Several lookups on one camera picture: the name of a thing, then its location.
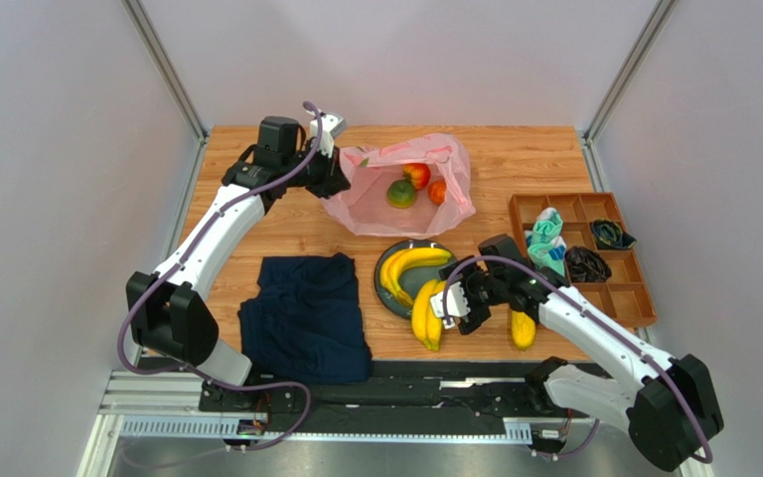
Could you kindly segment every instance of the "pink plastic bag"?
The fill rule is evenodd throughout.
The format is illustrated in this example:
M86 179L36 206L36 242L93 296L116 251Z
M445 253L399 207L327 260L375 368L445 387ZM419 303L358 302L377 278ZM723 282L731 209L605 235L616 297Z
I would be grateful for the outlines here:
M417 191L407 209L387 203L387 188L402 179L402 165L424 163L431 182L446 180L446 201L436 206L428 187ZM451 134L427 134L382 149L345 147L341 169L352 184L349 191L323 201L323 207L356 236L428 239L442 234L476 213L470 199L470 156Z

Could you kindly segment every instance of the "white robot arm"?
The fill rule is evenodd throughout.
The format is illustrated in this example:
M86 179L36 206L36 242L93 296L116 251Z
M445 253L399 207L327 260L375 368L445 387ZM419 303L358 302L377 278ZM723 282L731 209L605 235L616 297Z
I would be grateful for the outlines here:
M349 189L334 146L346 122L334 113L321 113L319 121L322 130L318 132L315 115L307 149L297 150L299 123L284 117L265 118L257 144L227 170L214 202L182 245L152 274L132 275L126 294L134 311L131 332L136 343L223 383L244 383L251 361L220 339L205 301L241 239L288 187L305 187L321 198ZM247 163L252 153L253 160ZM297 169L298 174L284 180ZM150 291L160 276L167 278ZM135 309L138 300L143 303Z
M707 440L722 430L723 421L703 362L692 355L675 359L632 335L554 270L535 272L508 236L485 240L479 251L481 257L465 258L441 272L454 284L430 302L447 327L455 326L450 316L457 316L460 331L472 333L490 317L490 306L508 303L568 338L611 377L549 358L526 375L535 408L576 409L613 425L668 471L699 448L709 450Z

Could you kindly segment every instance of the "gray wall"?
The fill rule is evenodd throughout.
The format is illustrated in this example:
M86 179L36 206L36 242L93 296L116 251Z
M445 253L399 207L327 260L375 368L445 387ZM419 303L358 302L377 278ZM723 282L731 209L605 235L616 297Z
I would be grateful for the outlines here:
M119 1L0 2L0 475L74 475L196 143Z
M587 126L655 0L145 0L208 125Z
M710 366L717 475L763 475L763 2L681 2L599 143L660 322Z

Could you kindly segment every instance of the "folded clothing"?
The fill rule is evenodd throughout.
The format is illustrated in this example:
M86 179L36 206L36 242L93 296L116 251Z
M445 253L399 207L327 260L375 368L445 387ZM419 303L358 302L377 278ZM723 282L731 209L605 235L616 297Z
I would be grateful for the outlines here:
M526 231L526 246L549 243L560 235L563 219L555 207L548 207L537 216L531 231Z
M237 312L243 353L253 363L307 384L367 380L373 357L351 258L266 257L258 286Z
M619 224L607 219L593 221L590 231L593 232L596 245L606 250L628 250L637 243L637 239L624 232Z
M595 251L574 246L566 251L569 278L576 283L604 282L611 277L611 267Z
M529 258L537 268L549 267L561 276L566 276L563 256L566 253L566 242L562 237L553 238L549 243L533 243L529 246Z
M537 222L531 231L524 231L529 258L537 268L547 266L561 276L566 276L563 265L563 255L566 242L560 236L563 219L555 207L543 209L537 216Z

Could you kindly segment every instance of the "bunch of bananas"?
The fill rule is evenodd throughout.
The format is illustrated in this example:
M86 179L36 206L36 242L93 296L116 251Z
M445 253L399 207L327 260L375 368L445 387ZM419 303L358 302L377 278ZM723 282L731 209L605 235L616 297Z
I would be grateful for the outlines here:
M428 299L435 293L443 291L445 285L445 281L427 281L419 289L411 310L411 330L416 339L429 351L440 351L440 332L443 331L443 324L434 314Z
M411 307L414 305L413 297L399 286L399 278L402 274L412 268L417 268L418 266L443 265L449 261L449 258L451 257L452 253L443 248L430 248L427 246L420 248L406 248L389 256L387 260L381 264L379 281L381 282L381 286L389 291L396 301L404 306Z

